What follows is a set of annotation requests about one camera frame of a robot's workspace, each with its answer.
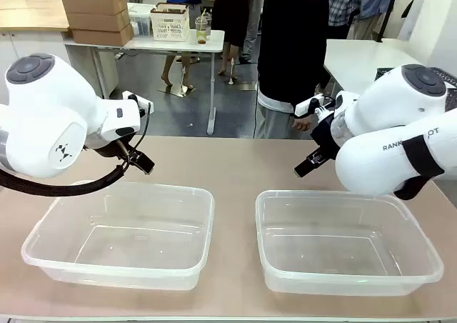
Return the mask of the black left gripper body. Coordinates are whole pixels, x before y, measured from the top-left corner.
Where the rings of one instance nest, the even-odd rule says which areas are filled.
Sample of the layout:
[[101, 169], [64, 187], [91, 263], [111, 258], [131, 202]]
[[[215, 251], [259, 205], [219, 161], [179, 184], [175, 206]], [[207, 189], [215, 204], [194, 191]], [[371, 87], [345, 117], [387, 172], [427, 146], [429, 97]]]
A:
[[133, 147], [129, 142], [133, 139], [134, 131], [100, 131], [89, 134], [84, 142], [85, 149], [92, 149], [102, 157], [127, 160]]

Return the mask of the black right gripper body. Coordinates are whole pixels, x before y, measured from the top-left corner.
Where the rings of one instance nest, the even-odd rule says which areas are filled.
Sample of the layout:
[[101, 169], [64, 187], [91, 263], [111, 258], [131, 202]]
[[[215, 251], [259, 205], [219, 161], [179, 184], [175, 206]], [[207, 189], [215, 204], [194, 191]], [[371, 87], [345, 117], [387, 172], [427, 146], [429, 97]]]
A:
[[333, 119], [334, 114], [330, 114], [320, 121], [311, 132], [312, 139], [318, 145], [317, 154], [325, 159], [335, 159], [340, 149], [340, 146], [331, 135], [331, 123]]

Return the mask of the clear plastic bin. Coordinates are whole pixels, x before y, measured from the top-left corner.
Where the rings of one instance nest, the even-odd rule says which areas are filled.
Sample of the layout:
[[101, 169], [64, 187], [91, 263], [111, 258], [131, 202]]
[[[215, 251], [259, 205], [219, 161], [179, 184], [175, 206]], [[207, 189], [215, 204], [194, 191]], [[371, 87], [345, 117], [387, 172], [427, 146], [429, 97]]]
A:
[[406, 296], [443, 262], [409, 208], [390, 195], [268, 190], [256, 198], [266, 286], [289, 294]]
[[21, 256], [60, 282], [188, 291], [208, 258], [214, 207], [205, 189], [117, 182], [55, 199]]

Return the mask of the white slotted plastic basket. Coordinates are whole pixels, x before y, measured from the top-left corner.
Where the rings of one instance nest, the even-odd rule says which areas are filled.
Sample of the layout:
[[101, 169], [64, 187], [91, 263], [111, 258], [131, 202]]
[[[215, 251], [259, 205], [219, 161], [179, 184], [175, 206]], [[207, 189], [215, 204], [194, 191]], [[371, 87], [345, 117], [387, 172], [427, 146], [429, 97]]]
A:
[[153, 37], [157, 41], [184, 42], [190, 31], [187, 4], [158, 3], [151, 10]]

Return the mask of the white side table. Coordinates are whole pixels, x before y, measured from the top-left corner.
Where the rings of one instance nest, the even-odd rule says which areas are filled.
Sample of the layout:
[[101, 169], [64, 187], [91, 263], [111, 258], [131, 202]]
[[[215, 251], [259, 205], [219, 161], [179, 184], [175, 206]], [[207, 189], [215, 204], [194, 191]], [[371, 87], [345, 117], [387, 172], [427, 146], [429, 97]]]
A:
[[407, 41], [329, 39], [324, 67], [331, 76], [332, 95], [340, 90], [360, 94], [374, 82], [379, 68], [419, 62], [408, 52]]

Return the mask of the person in black top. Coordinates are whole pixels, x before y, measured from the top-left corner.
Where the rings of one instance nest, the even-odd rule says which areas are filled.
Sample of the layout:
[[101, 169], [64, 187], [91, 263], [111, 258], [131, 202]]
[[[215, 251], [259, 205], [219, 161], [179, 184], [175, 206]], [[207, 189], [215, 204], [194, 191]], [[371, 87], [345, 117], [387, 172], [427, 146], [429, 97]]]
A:
[[295, 139], [297, 104], [315, 94], [326, 56], [328, 0], [264, 0], [258, 56], [258, 139]]

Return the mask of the brown cardboard box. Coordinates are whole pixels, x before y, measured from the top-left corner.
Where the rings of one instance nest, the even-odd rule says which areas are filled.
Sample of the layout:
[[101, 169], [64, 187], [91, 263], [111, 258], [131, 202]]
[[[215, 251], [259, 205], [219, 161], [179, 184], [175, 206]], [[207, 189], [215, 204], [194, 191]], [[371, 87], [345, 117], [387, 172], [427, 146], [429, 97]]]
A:
[[134, 37], [134, 29], [130, 24], [120, 31], [72, 29], [71, 32], [76, 43], [99, 46], [124, 46]]
[[76, 30], [119, 32], [130, 24], [127, 9], [114, 15], [67, 13], [66, 16], [70, 28]]
[[127, 9], [127, 0], [62, 0], [65, 12], [72, 14], [116, 15]]

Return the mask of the white folding table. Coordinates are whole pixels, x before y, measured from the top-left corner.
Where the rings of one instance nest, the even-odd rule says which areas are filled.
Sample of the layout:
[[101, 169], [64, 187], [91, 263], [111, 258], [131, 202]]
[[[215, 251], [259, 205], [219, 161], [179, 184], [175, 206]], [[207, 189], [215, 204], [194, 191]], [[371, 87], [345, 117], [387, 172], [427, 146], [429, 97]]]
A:
[[216, 120], [216, 106], [214, 102], [215, 95], [215, 58], [216, 54], [222, 52], [224, 43], [224, 32], [213, 30], [210, 39], [205, 44], [199, 44], [196, 39], [196, 31], [191, 30], [186, 41], [157, 41], [154, 37], [134, 37], [124, 46], [79, 44], [73, 38], [64, 38], [64, 44], [67, 46], [87, 46], [95, 66], [95, 74], [101, 84], [102, 97], [108, 99], [110, 93], [106, 89], [106, 77], [101, 68], [100, 51], [127, 52], [130, 50], [138, 51], [140, 54], [160, 54], [160, 55], [179, 55], [183, 53], [198, 54], [201, 58], [205, 54], [211, 58], [211, 77], [210, 77], [210, 109], [206, 133], [214, 133]]

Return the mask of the clear plastic storage container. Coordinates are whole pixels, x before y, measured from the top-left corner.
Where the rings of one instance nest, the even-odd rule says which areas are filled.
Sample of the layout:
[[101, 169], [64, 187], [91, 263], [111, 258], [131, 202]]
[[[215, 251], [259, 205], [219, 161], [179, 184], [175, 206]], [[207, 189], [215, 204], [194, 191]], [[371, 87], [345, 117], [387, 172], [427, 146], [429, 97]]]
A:
[[151, 11], [153, 4], [128, 3], [128, 12], [135, 36], [152, 37]]

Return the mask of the person in plaid shirt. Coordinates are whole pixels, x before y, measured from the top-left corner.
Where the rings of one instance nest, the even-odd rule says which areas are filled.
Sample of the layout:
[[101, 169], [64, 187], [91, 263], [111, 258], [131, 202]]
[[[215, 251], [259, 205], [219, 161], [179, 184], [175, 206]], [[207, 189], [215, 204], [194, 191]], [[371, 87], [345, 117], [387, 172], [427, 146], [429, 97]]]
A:
[[346, 39], [352, 31], [354, 39], [371, 39], [389, 4], [390, 0], [329, 0], [327, 37]]

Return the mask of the clear plastic drink cup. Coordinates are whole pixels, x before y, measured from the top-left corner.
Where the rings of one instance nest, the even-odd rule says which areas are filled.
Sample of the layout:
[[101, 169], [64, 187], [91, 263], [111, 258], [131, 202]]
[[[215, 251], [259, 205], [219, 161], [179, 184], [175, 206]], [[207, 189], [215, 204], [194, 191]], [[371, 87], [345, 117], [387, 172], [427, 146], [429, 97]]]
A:
[[199, 44], [205, 44], [211, 36], [212, 16], [204, 10], [195, 19], [196, 40]]

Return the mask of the light wooden desk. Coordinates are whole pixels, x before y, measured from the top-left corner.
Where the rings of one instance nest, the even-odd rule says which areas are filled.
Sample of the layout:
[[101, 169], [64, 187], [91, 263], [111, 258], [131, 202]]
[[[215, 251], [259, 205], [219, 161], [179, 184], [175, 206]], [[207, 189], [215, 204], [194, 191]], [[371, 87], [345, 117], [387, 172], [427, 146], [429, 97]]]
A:
[[0, 31], [68, 31], [62, 0], [0, 0]]

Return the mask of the person in black dress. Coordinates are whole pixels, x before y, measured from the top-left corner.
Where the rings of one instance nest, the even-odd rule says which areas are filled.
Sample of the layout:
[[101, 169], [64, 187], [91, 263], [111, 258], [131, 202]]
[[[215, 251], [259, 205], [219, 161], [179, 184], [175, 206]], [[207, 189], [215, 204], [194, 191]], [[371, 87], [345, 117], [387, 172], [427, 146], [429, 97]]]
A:
[[211, 28], [224, 31], [222, 64], [219, 76], [227, 72], [227, 65], [238, 57], [243, 48], [249, 17], [249, 0], [215, 0]]

